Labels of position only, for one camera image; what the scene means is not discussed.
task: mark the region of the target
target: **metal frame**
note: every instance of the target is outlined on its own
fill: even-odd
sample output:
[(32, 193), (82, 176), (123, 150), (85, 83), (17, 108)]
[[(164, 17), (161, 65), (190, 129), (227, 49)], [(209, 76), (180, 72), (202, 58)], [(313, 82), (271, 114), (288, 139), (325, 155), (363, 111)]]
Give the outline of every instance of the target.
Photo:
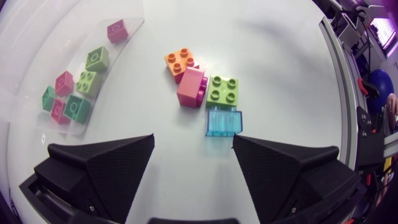
[(356, 108), (360, 106), (368, 110), (365, 97), (356, 87), (360, 74), (352, 51), (344, 48), (329, 20), (324, 17), (319, 26), (330, 51), (340, 93), (342, 121), (340, 161), (354, 170), (358, 143)]
[(392, 134), (384, 138), (384, 158), (388, 158), (398, 154), (398, 133)]

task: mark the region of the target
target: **blue object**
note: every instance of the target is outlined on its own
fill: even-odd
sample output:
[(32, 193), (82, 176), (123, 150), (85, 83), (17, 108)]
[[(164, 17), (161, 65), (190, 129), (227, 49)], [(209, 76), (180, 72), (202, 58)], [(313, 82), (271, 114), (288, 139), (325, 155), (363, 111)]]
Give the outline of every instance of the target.
[(377, 69), (368, 78), (368, 83), (373, 84), (380, 93), (376, 99), (366, 100), (370, 114), (382, 113), (381, 107), (387, 103), (390, 93), (394, 93), (394, 86), (390, 76), (384, 70)]
[(220, 110), (219, 107), (207, 112), (206, 136), (234, 136), (243, 130), (242, 112), (232, 108), (230, 111)]

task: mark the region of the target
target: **black plastic part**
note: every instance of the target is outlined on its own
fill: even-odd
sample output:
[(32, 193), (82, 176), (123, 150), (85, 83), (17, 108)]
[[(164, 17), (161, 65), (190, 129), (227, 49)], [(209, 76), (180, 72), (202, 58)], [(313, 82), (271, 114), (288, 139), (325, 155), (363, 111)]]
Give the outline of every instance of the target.
[(50, 223), (76, 211), (124, 223), (154, 148), (153, 135), (83, 146), (49, 145), (20, 188)]
[(335, 146), (311, 148), (235, 135), (233, 148), (260, 223), (314, 206), (306, 223), (318, 223), (344, 204), (360, 181), (336, 160)]
[(362, 81), (362, 86), (368, 91), (368, 96), (370, 99), (376, 99), (380, 96), (379, 90), (373, 85), (366, 81)]
[(28, 202), (36, 210), (36, 212), (47, 222), (47, 223), (66, 223), (68, 216), (75, 212), (72, 210), (70, 214), (68, 212), (62, 212), (59, 206), (49, 206), (50, 199), (39, 190), (40, 183), (37, 176), (33, 174), (27, 180), (25, 180), (20, 186), (20, 190), (25, 195)]
[(183, 220), (166, 220), (161, 218), (151, 218), (148, 224), (239, 224), (235, 218), (224, 220), (208, 220), (208, 221), (183, 221)]
[(362, 107), (357, 107), (358, 146), (356, 151), (355, 170), (378, 167), (384, 163), (384, 127), (377, 128), (373, 125), (371, 116)]
[[(319, 211), (324, 210), (324, 208), (328, 208), (329, 204), (333, 203), (333, 197), (328, 197), (326, 200), (322, 200), (320, 203), (311, 206), (303, 212), (300, 212), (291, 217), (285, 218), (283, 220), (279, 220), (274, 222), (273, 224), (298, 224), (298, 223), (321, 223), (321, 224), (336, 224), (341, 223), (344, 218), (348, 216), (348, 214), (357, 206), (360, 200), (363, 198), (366, 193), (366, 188), (362, 184), (358, 184), (354, 193), (351, 197), (345, 201), (337, 210), (333, 213), (329, 214), (327, 218), (322, 219), (319, 216)], [(346, 192), (337, 191), (333, 193), (337, 196), (337, 198), (341, 197), (339, 194), (346, 194)]]
[(85, 212), (77, 211), (74, 216), (69, 219), (68, 224), (114, 224), (109, 220), (91, 216)]

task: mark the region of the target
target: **person's hand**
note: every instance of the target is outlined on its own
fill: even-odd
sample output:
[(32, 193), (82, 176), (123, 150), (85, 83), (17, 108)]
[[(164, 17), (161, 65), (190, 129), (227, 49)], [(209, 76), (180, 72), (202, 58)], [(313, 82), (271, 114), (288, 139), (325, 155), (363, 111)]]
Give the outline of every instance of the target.
[(396, 115), (398, 115), (398, 98), (395, 94), (390, 93), (387, 98), (387, 114), (390, 129), (396, 126)]

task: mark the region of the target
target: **light green lego brick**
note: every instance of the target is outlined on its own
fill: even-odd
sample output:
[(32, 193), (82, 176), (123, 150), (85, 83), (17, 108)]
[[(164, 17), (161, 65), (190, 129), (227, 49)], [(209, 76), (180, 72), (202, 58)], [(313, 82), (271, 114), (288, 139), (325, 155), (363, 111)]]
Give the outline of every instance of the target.
[(82, 72), (75, 90), (85, 96), (95, 98), (100, 90), (102, 77), (96, 72)]
[(206, 107), (219, 106), (222, 110), (238, 105), (238, 80), (211, 77), (206, 97)]
[(70, 95), (63, 115), (81, 124), (86, 123), (91, 104), (89, 101)]
[(102, 72), (108, 68), (108, 51), (104, 46), (89, 52), (86, 59), (86, 70)]
[(42, 96), (42, 108), (43, 110), (46, 111), (51, 111), (52, 109), (52, 104), (54, 103), (54, 99), (55, 99), (55, 93), (54, 93), (54, 88), (52, 88), (51, 86), (48, 86), (45, 91), (44, 94)]

